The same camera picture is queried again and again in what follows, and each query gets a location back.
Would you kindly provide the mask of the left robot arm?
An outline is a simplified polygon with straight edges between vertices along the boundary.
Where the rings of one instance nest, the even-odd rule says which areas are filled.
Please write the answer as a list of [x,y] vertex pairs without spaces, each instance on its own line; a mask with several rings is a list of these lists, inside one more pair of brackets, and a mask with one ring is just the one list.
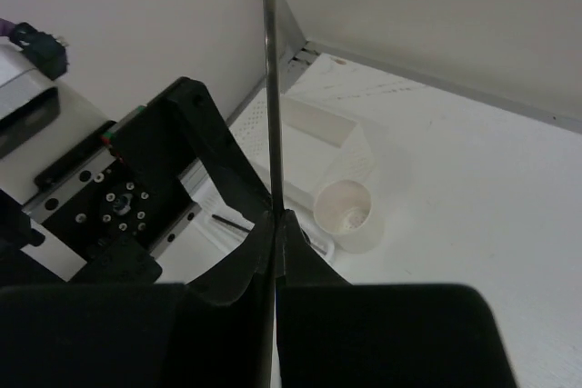
[[25,252],[51,233],[80,256],[78,284],[151,284],[156,251],[196,216],[186,189],[203,169],[223,201],[248,221],[271,197],[206,86],[181,77],[147,105],[89,134],[35,178],[27,205],[1,196],[1,283],[51,284],[57,276]]

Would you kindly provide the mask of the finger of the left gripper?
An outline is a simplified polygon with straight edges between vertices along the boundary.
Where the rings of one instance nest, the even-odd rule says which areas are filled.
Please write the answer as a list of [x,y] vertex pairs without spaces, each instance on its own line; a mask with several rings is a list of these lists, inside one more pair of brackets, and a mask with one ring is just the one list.
[[156,259],[133,237],[114,240],[70,280],[74,284],[153,284],[162,274]]
[[171,119],[201,161],[226,205],[273,241],[272,197],[219,113],[206,86],[180,77],[164,98]]

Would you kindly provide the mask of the silver metal chopstick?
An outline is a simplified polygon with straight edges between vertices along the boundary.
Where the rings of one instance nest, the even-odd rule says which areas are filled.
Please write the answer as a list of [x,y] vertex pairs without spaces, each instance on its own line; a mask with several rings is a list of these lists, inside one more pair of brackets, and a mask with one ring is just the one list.
[[275,327],[275,272],[276,272],[276,235],[284,214],[283,196],[283,157],[281,139],[280,89],[279,89],[279,58],[277,51],[277,14],[276,0],[263,0],[265,54],[266,54],[266,102],[268,120],[269,171],[272,195],[272,216],[274,230],[270,250],[270,300],[272,321],[271,361],[267,372],[266,386],[271,387],[276,378],[275,369],[278,366],[276,357]]

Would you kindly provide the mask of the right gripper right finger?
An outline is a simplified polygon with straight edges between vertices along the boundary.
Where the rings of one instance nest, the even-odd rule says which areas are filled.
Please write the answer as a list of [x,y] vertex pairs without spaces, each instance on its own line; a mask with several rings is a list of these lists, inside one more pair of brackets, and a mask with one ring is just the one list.
[[295,213],[276,231],[276,345],[285,387],[513,387],[486,300],[463,284],[351,284]]

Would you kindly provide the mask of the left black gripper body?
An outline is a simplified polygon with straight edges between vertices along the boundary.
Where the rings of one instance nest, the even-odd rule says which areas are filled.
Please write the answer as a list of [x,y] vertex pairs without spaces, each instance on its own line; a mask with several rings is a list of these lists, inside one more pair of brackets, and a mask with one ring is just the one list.
[[133,237],[156,259],[195,216],[181,178],[196,164],[165,101],[101,124],[33,170],[23,198],[1,192],[2,283],[60,282],[26,252],[48,235],[80,257],[81,268],[122,236]]

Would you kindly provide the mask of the black thin chopstick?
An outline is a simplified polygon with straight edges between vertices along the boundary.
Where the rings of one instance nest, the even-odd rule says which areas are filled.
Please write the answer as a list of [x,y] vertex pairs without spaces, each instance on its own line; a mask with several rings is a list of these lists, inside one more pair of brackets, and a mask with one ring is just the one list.
[[223,225],[229,226],[229,227],[231,227],[233,229],[237,229],[237,230],[239,230],[241,232],[245,232],[245,233],[250,233],[251,232],[251,230],[248,229],[247,227],[244,227],[241,224],[237,224],[235,222],[232,222],[232,221],[230,221],[230,220],[228,220],[228,219],[226,219],[226,218],[224,218],[224,217],[222,217],[220,215],[212,214],[211,215],[211,218],[214,219],[215,221],[223,224]]

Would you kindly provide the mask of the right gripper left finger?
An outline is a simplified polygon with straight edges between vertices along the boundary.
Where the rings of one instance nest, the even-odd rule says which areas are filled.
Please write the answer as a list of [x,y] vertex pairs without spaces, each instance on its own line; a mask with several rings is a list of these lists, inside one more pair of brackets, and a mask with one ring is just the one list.
[[1,283],[4,387],[266,387],[271,243],[188,284]]

